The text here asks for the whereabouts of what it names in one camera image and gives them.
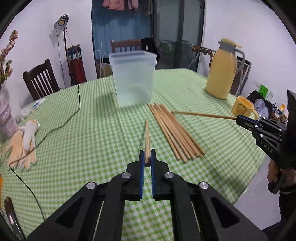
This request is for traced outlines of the wooden chopstick two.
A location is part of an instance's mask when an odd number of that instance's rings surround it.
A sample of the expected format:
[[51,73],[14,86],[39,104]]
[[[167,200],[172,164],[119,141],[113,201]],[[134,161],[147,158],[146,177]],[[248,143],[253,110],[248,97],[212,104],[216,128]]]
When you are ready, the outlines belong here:
[[177,160],[182,160],[183,163],[186,163],[190,158],[184,144],[181,139],[178,137],[178,133],[173,124],[168,120],[168,118],[158,110],[154,105],[148,104],[149,109],[157,120],[160,128],[162,129],[168,144],[170,145],[173,154]]

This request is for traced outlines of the black bag on chair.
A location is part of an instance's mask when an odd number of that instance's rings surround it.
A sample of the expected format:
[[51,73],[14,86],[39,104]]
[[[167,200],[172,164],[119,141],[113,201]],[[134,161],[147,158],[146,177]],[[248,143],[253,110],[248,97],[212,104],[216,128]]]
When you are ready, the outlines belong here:
[[142,50],[156,54],[157,55],[156,61],[159,61],[160,54],[159,54],[156,44],[152,38],[141,39],[141,46],[142,46]]

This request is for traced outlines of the dark wooden chair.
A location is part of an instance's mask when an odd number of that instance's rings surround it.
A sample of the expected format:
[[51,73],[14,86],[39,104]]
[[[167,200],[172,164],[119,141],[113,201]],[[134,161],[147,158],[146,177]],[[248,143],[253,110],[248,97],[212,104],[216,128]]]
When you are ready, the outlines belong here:
[[142,49],[141,40],[122,40],[122,41],[111,41],[111,49],[112,53],[116,52],[116,49],[119,52],[127,52],[127,51],[137,51]]
[[60,90],[49,59],[30,71],[25,71],[23,79],[33,100],[38,100]]

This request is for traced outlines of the yellow thermos jug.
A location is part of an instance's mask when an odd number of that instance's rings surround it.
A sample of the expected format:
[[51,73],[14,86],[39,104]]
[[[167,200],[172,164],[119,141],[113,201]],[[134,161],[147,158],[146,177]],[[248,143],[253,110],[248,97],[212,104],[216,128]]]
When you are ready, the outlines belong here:
[[[236,73],[238,73],[245,62],[245,54],[240,45],[222,38],[220,47],[212,58],[205,90],[213,97],[226,100],[230,92]],[[242,63],[237,68],[236,53],[242,55]]]

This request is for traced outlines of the pink jacket hanging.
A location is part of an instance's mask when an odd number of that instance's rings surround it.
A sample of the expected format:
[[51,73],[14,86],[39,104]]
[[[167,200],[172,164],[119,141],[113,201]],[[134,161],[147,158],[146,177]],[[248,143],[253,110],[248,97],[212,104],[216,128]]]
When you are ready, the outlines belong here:
[[104,0],[102,6],[115,11],[124,11],[125,1],[124,0]]

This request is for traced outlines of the wooden chopstick six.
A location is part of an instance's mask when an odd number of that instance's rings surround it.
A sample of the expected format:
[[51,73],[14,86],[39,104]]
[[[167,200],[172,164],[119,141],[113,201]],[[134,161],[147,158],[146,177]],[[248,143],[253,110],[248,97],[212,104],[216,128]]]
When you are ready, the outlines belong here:
[[169,110],[163,105],[159,104],[159,107],[177,124],[178,127],[185,133],[186,137],[190,139],[190,142],[195,146],[195,149],[199,151],[200,157],[202,158],[206,152],[201,148],[201,146],[194,140],[194,138],[186,131],[186,129],[178,122],[174,115],[169,112]]

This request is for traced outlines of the beige work gloves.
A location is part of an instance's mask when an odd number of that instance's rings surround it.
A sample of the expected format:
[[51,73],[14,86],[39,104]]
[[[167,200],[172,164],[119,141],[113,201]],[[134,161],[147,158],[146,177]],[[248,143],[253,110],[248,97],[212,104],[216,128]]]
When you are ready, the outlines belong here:
[[7,166],[11,168],[19,167],[21,170],[29,171],[31,165],[37,161],[36,157],[36,137],[40,124],[36,120],[29,120],[25,126],[17,128],[9,144],[4,151],[10,153]]

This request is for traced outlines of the clear plastic container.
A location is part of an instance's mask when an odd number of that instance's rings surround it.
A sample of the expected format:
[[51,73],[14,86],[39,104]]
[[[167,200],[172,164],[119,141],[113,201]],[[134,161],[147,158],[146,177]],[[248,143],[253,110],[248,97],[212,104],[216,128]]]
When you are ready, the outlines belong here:
[[156,57],[148,51],[109,54],[118,106],[122,108],[151,101]]

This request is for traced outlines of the pink textured vase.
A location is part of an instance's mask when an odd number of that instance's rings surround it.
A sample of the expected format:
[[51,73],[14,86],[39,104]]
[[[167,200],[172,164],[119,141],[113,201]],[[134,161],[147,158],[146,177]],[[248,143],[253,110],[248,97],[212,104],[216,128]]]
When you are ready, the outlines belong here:
[[1,90],[1,110],[0,110],[0,126],[1,131],[5,134],[7,138],[11,138],[16,129],[18,128],[18,123],[11,115],[11,107],[6,98],[5,93]]

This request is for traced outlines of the wooden chopstick three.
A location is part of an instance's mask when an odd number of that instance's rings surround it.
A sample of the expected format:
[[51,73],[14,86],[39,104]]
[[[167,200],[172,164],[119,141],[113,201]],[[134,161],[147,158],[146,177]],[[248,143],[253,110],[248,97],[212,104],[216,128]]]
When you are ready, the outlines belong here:
[[163,126],[166,128],[168,136],[170,137],[171,142],[174,145],[183,163],[186,163],[189,159],[194,160],[196,157],[195,154],[191,151],[189,145],[180,134],[174,122],[165,114],[165,112],[159,106],[153,104],[152,107],[156,111],[156,114],[158,114]]

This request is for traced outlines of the yellow bear mug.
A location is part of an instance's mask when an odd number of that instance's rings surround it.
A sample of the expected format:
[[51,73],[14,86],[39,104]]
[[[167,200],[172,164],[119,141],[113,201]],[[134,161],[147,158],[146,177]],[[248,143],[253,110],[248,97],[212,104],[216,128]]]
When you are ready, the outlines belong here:
[[255,119],[259,118],[253,103],[243,96],[236,97],[233,107],[231,108],[231,112],[234,116],[243,115],[249,118],[253,115]]

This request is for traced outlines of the wooden chopstick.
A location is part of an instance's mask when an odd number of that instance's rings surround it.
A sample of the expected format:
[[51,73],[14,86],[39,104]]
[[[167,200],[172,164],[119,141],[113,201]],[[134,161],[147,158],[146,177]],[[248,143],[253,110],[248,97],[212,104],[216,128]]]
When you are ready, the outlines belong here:
[[195,113],[195,112],[188,112],[188,111],[172,111],[172,114],[184,114],[184,115],[204,116],[209,118],[221,118],[226,120],[236,120],[236,117],[232,117],[232,116],[224,116],[224,115],[208,114],[208,113]]
[[149,167],[151,165],[151,149],[149,142],[149,123],[148,120],[145,121],[145,166]]

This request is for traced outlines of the white wipes packet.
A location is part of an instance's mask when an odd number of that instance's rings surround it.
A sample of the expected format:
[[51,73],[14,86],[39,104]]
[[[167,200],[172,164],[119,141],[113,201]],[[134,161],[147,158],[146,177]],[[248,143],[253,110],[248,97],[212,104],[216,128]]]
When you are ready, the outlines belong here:
[[46,100],[46,97],[38,99],[33,105],[32,108],[38,108],[44,101]]

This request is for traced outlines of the dark wooden chair far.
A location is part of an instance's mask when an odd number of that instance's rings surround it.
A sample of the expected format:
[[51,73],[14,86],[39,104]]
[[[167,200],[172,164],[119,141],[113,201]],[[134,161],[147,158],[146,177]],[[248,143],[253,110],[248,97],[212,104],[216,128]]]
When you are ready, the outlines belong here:
[[111,49],[112,53],[116,52],[116,49],[119,52],[127,52],[127,51],[137,51],[142,49],[141,40],[122,40],[122,41],[111,41]]

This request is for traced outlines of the green checkered tablecloth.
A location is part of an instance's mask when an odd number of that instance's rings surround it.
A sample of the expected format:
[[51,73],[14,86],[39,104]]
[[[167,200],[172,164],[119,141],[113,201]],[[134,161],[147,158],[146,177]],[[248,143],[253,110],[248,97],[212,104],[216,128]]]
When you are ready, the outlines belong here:
[[[235,97],[216,99],[206,78],[188,69],[154,72],[152,103],[170,111],[230,116]],[[235,203],[264,159],[251,132],[234,120],[177,114],[176,119],[206,152],[177,160],[146,104],[120,108],[112,77],[61,90],[31,115],[40,123],[37,162],[29,171],[11,171],[1,152],[1,197],[10,197],[25,235],[35,230],[87,182],[97,184],[122,173],[145,148],[145,121],[151,148],[170,170],[191,183],[208,182]]]

